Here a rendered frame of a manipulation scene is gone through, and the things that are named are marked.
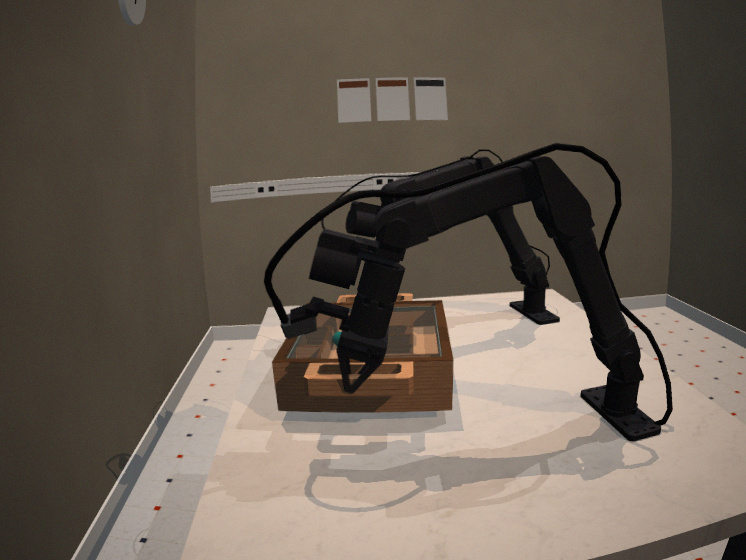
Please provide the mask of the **wooden maze board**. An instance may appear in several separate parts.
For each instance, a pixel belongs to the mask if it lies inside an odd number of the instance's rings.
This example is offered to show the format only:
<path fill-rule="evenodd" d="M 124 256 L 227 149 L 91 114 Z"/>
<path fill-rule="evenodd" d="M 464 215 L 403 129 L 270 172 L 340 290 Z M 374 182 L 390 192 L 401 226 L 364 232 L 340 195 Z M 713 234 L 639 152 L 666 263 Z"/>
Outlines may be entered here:
<path fill-rule="evenodd" d="M 452 410 L 453 354 L 442 300 L 397 295 L 383 363 L 354 393 L 344 391 L 336 350 L 342 320 L 316 318 L 317 331 L 286 338 L 272 361 L 278 411 Z"/>

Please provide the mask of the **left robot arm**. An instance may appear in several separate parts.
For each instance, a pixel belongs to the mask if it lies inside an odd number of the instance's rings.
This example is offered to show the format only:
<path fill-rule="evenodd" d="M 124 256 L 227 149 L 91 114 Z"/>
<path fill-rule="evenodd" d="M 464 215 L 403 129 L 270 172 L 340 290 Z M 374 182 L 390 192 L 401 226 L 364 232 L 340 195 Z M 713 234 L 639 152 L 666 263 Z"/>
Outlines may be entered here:
<path fill-rule="evenodd" d="M 580 397 L 628 441 L 659 435 L 661 426 L 636 403 L 644 379 L 641 352 L 598 251 L 590 205 L 551 158 L 529 160 L 383 207 L 375 218 L 377 241 L 323 230 L 309 279 L 349 289 L 363 260 L 357 291 L 367 304 L 372 299 L 378 307 L 391 304 L 402 282 L 405 267 L 399 262 L 407 248 L 466 221 L 532 201 L 573 279 L 596 357 L 610 370 L 606 385 L 583 389 Z"/>

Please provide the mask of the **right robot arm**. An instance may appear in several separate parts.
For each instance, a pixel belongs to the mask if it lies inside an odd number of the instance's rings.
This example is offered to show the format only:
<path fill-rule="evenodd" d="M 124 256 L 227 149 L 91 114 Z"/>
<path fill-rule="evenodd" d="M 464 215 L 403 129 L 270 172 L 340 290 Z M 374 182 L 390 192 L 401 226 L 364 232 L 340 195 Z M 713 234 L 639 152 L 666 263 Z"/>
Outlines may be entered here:
<path fill-rule="evenodd" d="M 468 160 L 473 159 L 473 160 Z M 417 176 L 385 184 L 384 191 L 409 191 L 433 186 L 447 180 L 479 171 L 494 164 L 488 157 L 472 157 Z M 377 237 L 375 218 L 385 206 L 407 197 L 380 197 L 381 206 L 353 201 L 346 218 L 346 231 L 366 237 Z M 549 288 L 546 270 L 539 256 L 528 244 L 511 207 L 487 214 L 499 234 L 512 264 L 515 278 L 524 286 L 522 301 L 510 302 L 510 307 L 538 325 L 560 322 L 560 317 L 546 310 L 545 290 Z M 531 284 L 531 285 L 530 285 Z M 534 285 L 534 286 L 533 286 Z"/>

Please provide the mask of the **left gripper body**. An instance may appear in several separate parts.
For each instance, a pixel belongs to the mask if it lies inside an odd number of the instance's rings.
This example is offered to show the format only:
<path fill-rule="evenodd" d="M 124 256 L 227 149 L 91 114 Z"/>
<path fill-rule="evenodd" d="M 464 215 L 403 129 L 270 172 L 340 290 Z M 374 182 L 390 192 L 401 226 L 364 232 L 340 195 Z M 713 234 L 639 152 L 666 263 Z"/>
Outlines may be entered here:
<path fill-rule="evenodd" d="M 378 307 L 377 300 L 366 303 L 367 297 L 359 292 L 355 296 L 351 314 L 350 308 L 325 302 L 313 297 L 309 304 L 290 310 L 291 324 L 317 317 L 318 313 L 342 319 L 340 342 L 337 348 L 356 353 L 369 359 L 383 362 L 388 344 L 388 332 L 394 302 Z M 350 317 L 350 318 L 349 318 Z M 387 333 L 385 333 L 387 331 Z M 384 356 L 384 357 L 383 357 Z"/>

